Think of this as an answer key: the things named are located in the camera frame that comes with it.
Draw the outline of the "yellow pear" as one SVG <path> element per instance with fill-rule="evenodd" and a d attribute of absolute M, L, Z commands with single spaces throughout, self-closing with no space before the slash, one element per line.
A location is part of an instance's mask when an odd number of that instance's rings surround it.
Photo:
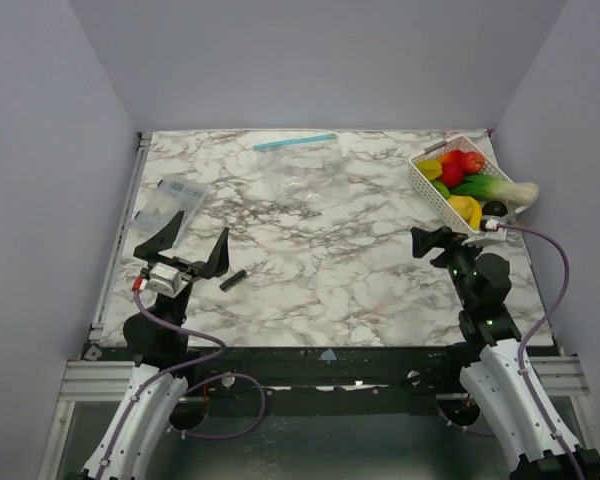
<path fill-rule="evenodd" d="M 482 207 L 477 200 L 470 196 L 452 195 L 448 198 L 448 203 L 471 229 L 480 229 L 483 214 Z"/>

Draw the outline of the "clear zip top bag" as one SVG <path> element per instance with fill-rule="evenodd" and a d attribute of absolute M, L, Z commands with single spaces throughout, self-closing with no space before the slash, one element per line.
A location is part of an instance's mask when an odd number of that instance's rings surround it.
<path fill-rule="evenodd" d="M 264 183 L 283 205 L 324 205 L 347 186 L 336 133 L 290 138 L 253 147 Z"/>

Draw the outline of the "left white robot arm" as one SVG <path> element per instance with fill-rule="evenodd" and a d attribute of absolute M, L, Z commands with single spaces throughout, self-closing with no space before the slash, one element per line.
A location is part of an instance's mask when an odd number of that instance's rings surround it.
<path fill-rule="evenodd" d="M 124 396 L 103 438 L 78 472 L 67 479 L 139 479 L 161 431 L 183 395 L 202 380 L 197 364 L 221 356 L 226 344 L 184 328 L 196 282 L 220 277 L 229 267 L 228 235 L 223 229 L 205 261 L 166 256 L 174 246 L 184 212 L 138 245 L 133 256 L 146 265 L 132 285 L 138 312 L 124 324 L 134 365 Z"/>

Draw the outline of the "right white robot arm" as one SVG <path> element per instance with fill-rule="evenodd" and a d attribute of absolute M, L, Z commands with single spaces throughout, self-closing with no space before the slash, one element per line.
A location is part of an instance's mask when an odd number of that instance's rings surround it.
<path fill-rule="evenodd" d="M 456 358 L 440 367 L 449 390 L 466 390 L 507 459 L 512 479 L 600 479 L 600 454 L 581 444 L 542 386 L 505 305 L 512 284 L 508 261 L 470 244 L 448 227 L 411 230 L 412 254 L 440 254 L 431 265 L 448 271 L 462 309 L 464 337 Z"/>

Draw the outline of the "green lime fruit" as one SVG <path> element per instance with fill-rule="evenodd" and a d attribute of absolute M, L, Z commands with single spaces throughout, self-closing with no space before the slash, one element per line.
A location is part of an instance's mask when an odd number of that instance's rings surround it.
<path fill-rule="evenodd" d="M 431 184 L 445 199 L 450 198 L 451 193 L 443 183 L 438 180 L 432 180 Z"/>

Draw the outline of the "yellow star fruit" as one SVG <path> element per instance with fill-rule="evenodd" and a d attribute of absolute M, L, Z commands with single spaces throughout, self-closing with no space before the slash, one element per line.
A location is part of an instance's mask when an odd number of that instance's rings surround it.
<path fill-rule="evenodd" d="M 428 159 L 416 164 L 416 168 L 429 181 L 436 180 L 443 173 L 442 164 L 435 159 Z"/>

